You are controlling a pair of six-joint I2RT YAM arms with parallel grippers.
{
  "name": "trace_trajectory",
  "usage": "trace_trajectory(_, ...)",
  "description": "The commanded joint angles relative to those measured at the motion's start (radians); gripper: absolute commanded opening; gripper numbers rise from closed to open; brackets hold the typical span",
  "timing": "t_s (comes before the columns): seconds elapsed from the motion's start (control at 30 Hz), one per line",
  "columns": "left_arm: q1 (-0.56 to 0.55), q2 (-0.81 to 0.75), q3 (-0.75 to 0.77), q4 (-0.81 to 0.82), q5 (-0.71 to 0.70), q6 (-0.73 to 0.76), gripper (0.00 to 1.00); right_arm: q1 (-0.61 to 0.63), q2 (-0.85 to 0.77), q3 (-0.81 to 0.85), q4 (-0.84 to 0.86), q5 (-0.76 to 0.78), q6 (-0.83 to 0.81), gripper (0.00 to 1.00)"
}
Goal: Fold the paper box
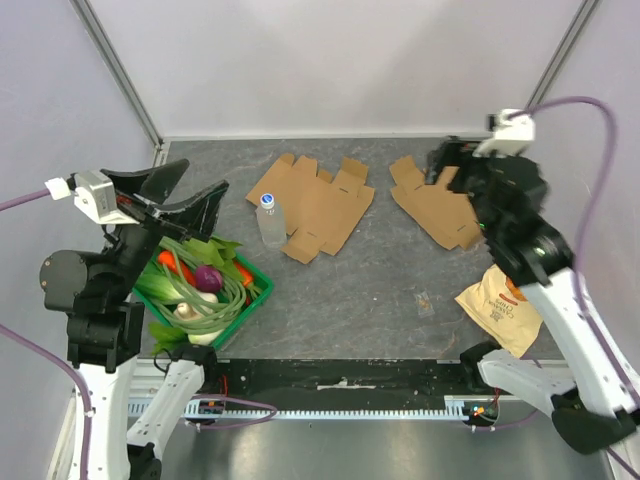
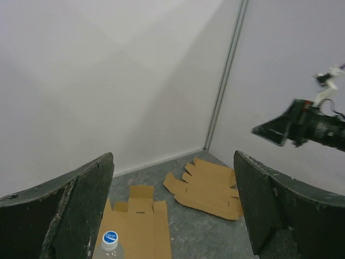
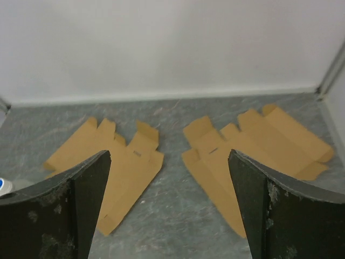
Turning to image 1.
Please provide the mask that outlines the brown cardboard box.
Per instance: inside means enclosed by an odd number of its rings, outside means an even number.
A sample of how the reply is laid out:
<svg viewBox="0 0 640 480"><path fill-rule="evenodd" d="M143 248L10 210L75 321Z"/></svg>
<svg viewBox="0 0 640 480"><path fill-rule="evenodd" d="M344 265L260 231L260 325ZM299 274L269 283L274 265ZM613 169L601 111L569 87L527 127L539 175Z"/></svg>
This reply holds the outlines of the brown cardboard box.
<svg viewBox="0 0 640 480"><path fill-rule="evenodd" d="M319 253L336 255L371 205L375 189L366 184L369 168L345 157L333 175L316 159L281 155L247 193L253 205L269 193L284 211L287 243L281 251L302 264Z"/></svg>

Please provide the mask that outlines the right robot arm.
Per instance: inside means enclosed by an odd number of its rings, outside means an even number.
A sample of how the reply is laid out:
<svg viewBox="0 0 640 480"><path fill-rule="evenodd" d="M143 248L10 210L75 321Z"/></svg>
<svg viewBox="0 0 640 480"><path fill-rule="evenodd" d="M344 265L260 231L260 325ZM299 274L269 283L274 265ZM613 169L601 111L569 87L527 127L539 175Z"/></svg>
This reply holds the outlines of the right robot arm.
<svg viewBox="0 0 640 480"><path fill-rule="evenodd" d="M635 434L639 376L615 347L585 287L575 287L574 254L541 215L548 185L521 156L477 157L478 141L445 138L427 155L425 180L455 168L448 190L470 201L496 266L541 315L572 373L562 379L490 342L460 356L467 392L506 391L548 416L576 452L592 454Z"/></svg>

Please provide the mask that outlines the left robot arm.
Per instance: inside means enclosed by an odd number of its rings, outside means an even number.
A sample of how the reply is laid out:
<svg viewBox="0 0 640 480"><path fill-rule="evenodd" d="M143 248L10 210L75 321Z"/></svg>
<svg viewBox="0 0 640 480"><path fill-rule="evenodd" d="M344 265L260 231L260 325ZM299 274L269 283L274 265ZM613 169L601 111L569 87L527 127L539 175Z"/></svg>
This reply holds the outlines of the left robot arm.
<svg viewBox="0 0 640 480"><path fill-rule="evenodd" d="M44 305L67 317L67 358L78 390L73 479L157 479L168 440L188 403L219 382L215 350L187 344L171 356L164 380L135 423L130 386L141 347L145 307L133 287L163 238L211 236L228 183L170 203L189 163L136 172L77 172L48 187L101 226L98 252L60 250L40 269Z"/></svg>

